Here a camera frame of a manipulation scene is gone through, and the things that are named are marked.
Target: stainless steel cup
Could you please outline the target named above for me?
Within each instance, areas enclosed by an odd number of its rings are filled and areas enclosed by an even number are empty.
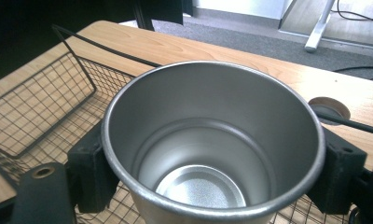
[[[130,82],[104,115],[105,155],[146,223],[267,223],[325,158],[322,127],[279,80],[220,62]]]

